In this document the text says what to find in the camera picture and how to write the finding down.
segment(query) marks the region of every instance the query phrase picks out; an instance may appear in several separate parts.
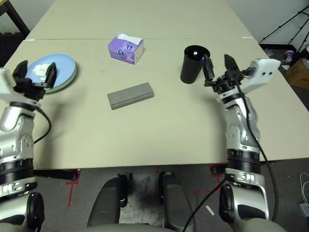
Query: black cable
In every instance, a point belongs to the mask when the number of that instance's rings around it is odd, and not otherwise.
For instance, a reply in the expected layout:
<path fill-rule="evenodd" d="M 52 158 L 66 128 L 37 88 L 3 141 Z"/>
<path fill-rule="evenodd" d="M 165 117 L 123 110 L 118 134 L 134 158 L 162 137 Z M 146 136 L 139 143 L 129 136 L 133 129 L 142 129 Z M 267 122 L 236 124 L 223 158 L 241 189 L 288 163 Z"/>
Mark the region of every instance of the black cable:
<path fill-rule="evenodd" d="M 192 220 L 192 218 L 194 217 L 194 215 L 197 213 L 197 211 L 200 209 L 200 207 L 202 207 L 202 205 L 205 203 L 205 201 L 218 189 L 220 188 L 220 186 L 225 182 L 226 180 L 223 179 L 223 181 L 221 181 L 217 187 L 215 187 L 210 193 L 208 193 L 208 195 L 202 200 L 202 202 L 198 205 L 198 207 L 194 210 L 194 212 L 191 214 L 191 216 L 189 217 L 189 219 L 187 220 L 187 223 L 184 226 L 183 232 L 185 232 L 185 230 L 187 229 L 190 221 Z"/>
<path fill-rule="evenodd" d="M 240 94 L 240 96 L 241 96 L 241 98 L 243 100 L 243 103 L 245 105 L 245 108 L 246 108 L 246 122 L 247 122 L 248 130 L 250 132 L 250 135 L 255 139 L 255 143 L 256 143 L 257 147 L 260 149 L 260 151 L 261 151 L 261 153 L 263 155 L 263 158 L 265 159 L 265 163 L 267 165 L 269 173 L 270 173 L 270 178 L 271 178 L 272 185 L 273 185 L 274 192 L 275 192 L 275 207 L 274 207 L 274 214 L 272 216 L 272 221 L 275 221 L 276 218 L 277 218 L 277 213 L 278 213 L 278 198 L 279 198 L 278 197 L 278 188 L 277 188 L 277 183 L 276 183 L 275 175 L 274 175 L 274 173 L 272 171 L 272 168 L 270 167 L 268 159 L 267 159 L 267 157 L 266 157 L 266 155 L 265 155 L 265 153 L 264 153 L 260 143 L 258 142 L 257 138 L 255 137 L 255 135 L 252 132 L 252 129 L 251 129 L 251 126 L 250 126 L 250 121 L 249 121 L 250 110 L 249 110 L 249 107 L 248 107 L 245 95 L 244 95 L 244 93 L 240 89 L 238 81 L 236 81 L 236 86 L 237 86 L 238 92 L 239 92 L 239 94 Z"/>
<path fill-rule="evenodd" d="M 42 140 L 43 138 L 45 138 L 45 137 L 48 135 L 48 133 L 51 131 L 51 129 L 52 129 L 52 122 L 51 122 L 51 120 L 49 119 L 49 117 L 46 115 L 46 113 L 45 113 L 41 108 L 39 108 L 39 107 L 35 107 L 35 109 L 36 109 L 39 113 L 41 113 L 41 114 L 46 118 L 46 120 L 48 121 L 48 130 L 45 132 L 44 135 L 42 135 L 40 138 L 38 138 L 36 141 L 34 141 L 34 144 L 36 144 L 38 141 L 40 141 L 40 140 Z"/>

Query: white wall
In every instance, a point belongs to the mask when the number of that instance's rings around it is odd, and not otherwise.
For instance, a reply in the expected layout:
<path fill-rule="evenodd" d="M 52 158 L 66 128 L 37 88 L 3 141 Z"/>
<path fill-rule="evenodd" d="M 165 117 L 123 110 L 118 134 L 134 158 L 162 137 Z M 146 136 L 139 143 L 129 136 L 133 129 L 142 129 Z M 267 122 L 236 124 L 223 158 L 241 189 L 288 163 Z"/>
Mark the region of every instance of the white wall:
<path fill-rule="evenodd" d="M 254 36 L 257 41 L 270 34 L 298 11 L 309 5 L 309 0 L 226 0 L 229 6 Z M 287 44 L 299 28 L 308 19 L 304 14 L 298 15 L 284 27 L 268 37 L 263 43 Z M 292 41 L 296 49 L 303 42 L 309 31 L 309 22 Z"/>
<path fill-rule="evenodd" d="M 55 0 L 10 0 L 27 27 L 32 30 Z M 19 30 L 7 14 L 0 17 L 0 32 Z"/>

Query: tissue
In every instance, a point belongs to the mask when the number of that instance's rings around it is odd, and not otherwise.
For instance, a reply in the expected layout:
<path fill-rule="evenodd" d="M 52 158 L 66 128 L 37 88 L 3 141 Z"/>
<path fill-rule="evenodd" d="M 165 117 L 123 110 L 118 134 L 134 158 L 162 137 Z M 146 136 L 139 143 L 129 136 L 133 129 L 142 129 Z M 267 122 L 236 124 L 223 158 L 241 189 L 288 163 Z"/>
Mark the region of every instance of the tissue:
<path fill-rule="evenodd" d="M 119 33 L 108 44 L 111 57 L 136 64 L 144 52 L 144 41 L 142 38 L 128 36 Z"/>

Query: gray rectangular block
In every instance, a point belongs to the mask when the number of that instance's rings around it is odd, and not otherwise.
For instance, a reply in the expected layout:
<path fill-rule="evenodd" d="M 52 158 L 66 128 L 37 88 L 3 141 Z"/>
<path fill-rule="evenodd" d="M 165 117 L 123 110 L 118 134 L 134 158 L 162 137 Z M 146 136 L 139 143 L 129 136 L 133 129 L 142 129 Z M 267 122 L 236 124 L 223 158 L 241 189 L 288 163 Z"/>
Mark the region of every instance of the gray rectangular block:
<path fill-rule="evenodd" d="M 112 110 L 130 105 L 142 100 L 152 98 L 154 96 L 153 89 L 150 84 L 144 83 L 138 86 L 126 88 L 107 95 Z"/>

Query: plate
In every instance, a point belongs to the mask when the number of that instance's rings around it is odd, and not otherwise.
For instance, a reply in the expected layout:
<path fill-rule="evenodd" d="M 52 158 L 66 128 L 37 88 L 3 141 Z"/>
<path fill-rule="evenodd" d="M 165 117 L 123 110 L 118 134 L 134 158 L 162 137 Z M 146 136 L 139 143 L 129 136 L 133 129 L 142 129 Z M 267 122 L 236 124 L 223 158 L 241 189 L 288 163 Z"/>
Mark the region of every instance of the plate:
<path fill-rule="evenodd" d="M 33 62 L 28 67 L 26 78 L 37 83 L 44 82 L 46 70 L 53 62 L 56 64 L 57 78 L 52 89 L 45 89 L 46 93 L 53 93 L 63 89 L 74 79 L 76 74 L 76 63 L 72 57 L 66 54 L 50 54 Z"/>

